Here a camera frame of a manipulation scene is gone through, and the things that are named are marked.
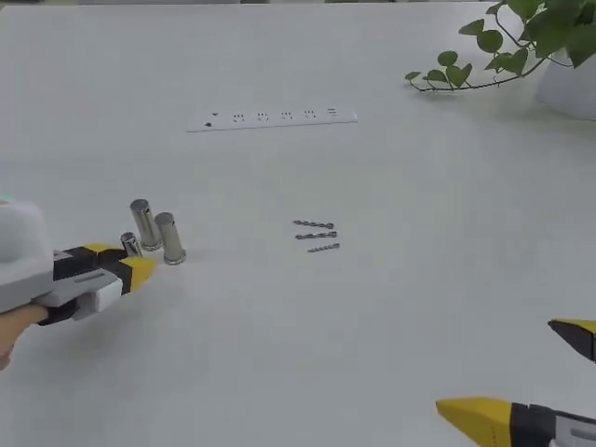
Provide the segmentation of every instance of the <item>power strip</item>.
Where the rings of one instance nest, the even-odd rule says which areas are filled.
[[[213,112],[196,114],[188,123],[187,132],[209,130],[278,128],[282,126],[308,126],[313,124],[355,123],[356,112],[351,109],[281,109],[261,112]]]

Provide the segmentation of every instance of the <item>human hand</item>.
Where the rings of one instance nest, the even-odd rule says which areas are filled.
[[[0,371],[10,363],[10,354],[20,335],[32,324],[47,318],[41,305],[24,305],[0,314]]]

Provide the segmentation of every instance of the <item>yellow plastic part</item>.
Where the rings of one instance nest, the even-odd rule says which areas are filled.
[[[114,247],[113,245],[108,245],[108,244],[85,244],[83,247],[86,248],[87,250],[95,251],[96,253],[100,253],[100,252],[106,251],[106,250],[113,250],[113,249],[121,250],[122,249],[122,247]]]
[[[437,410],[447,421],[480,447],[511,447],[511,404],[492,398],[437,400]]]
[[[596,321],[593,319],[562,319],[554,318],[552,321],[558,321],[560,323],[572,324],[581,328],[585,331],[596,334]]]
[[[147,280],[157,267],[157,261],[151,258],[125,258],[120,261],[132,267],[132,278],[130,280],[130,291],[141,287],[141,284]]]

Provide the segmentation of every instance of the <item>green leaf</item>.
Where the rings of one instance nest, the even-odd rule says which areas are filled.
[[[511,53],[500,53],[497,54],[496,56],[494,56],[493,60],[490,61],[488,63],[488,65],[486,65],[486,67],[484,67],[484,70],[500,70],[503,68],[503,62],[509,58],[511,58],[513,55]]]
[[[496,5],[492,5],[491,7],[489,7],[486,10],[486,14],[488,15],[492,15],[492,16],[496,16],[496,14],[499,12],[499,9],[501,8],[501,6],[503,6],[506,3],[506,0],[501,0],[499,3],[497,3]]]
[[[528,50],[526,48],[520,48],[513,56],[504,58],[501,61],[501,67],[510,73],[521,76],[527,60]]]
[[[542,3],[540,0],[507,0],[507,6],[523,21],[534,16],[540,3]]]
[[[546,0],[547,11],[560,21],[575,21],[581,14],[585,0]]]
[[[487,53],[496,53],[503,46],[503,35],[497,30],[483,31],[476,37],[478,47]]]
[[[466,66],[462,68],[462,72],[464,72],[464,75],[466,75],[466,79],[468,79],[470,74],[472,73],[472,64],[467,63]]]
[[[450,67],[457,62],[457,53],[455,51],[443,51],[437,58],[439,65]]]
[[[407,75],[405,75],[405,79],[406,81],[412,81],[414,80],[416,77],[418,77],[420,75],[420,72],[409,72]]]
[[[472,64],[469,63],[464,68],[459,68],[457,65],[450,65],[445,70],[445,73],[454,86],[461,88],[469,78],[470,73],[472,73]]]
[[[427,80],[437,82],[448,82],[447,76],[445,76],[445,73],[441,70],[430,70],[427,73]]]
[[[589,25],[594,22],[594,18],[596,17],[596,0],[594,3],[586,3],[582,8],[579,16],[577,17],[576,22],[574,23],[575,26],[577,25]]]
[[[478,35],[484,30],[484,19],[474,20],[473,22],[463,26],[460,30],[460,34],[464,35]]]
[[[528,36],[535,42],[538,58],[546,58],[565,47],[573,29],[573,21],[559,16],[552,10],[540,12],[528,21],[525,27]]]
[[[499,60],[499,58],[497,56],[492,61],[488,62],[488,65],[486,65],[484,67],[484,70],[495,70],[495,71],[497,71],[499,68],[502,68],[502,67],[501,67],[500,60]]]
[[[528,32],[523,30],[520,34],[520,37],[518,37],[518,40],[520,42],[530,42],[530,36],[528,35]]]
[[[596,54],[596,23],[576,26],[569,37],[567,55],[577,68]]]

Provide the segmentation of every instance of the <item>black plastic part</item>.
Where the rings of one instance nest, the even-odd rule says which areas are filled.
[[[60,323],[72,317],[78,310],[78,302],[76,299],[69,301],[60,307],[47,307],[47,318],[38,322],[39,326],[47,326],[49,324]]]
[[[70,254],[71,257],[54,261],[54,281],[71,278],[97,268],[95,255],[92,251],[77,247],[67,250],[65,253]]]
[[[549,447],[556,437],[556,412],[539,405],[511,404],[511,447]]]
[[[584,422],[586,424],[592,424],[592,425],[596,426],[596,419],[591,419],[586,416],[580,416],[579,414],[572,414],[572,413],[566,413],[566,412],[560,412],[560,411],[556,411],[555,413],[558,416],[566,417],[567,419],[574,419],[578,422]]]
[[[120,294],[124,295],[130,292],[132,284],[132,267],[130,265],[117,262],[102,265],[102,268],[122,279],[122,292]]]
[[[594,361],[594,334],[574,324],[562,321],[549,321],[552,330],[561,336],[579,355]]]
[[[85,247],[75,247],[64,252],[71,257],[54,262],[54,281],[90,272],[104,264],[111,264],[128,256],[127,251],[123,249],[93,251]]]

